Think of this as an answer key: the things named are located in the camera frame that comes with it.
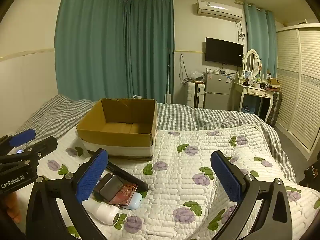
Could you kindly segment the left hand orange glove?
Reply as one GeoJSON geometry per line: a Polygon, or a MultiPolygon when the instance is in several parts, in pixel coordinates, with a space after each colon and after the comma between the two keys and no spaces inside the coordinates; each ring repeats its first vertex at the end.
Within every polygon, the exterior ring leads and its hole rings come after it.
{"type": "Polygon", "coordinates": [[[16,192],[10,193],[4,197],[4,205],[6,206],[7,214],[15,222],[19,223],[21,221],[21,212],[18,205],[16,192]]]}

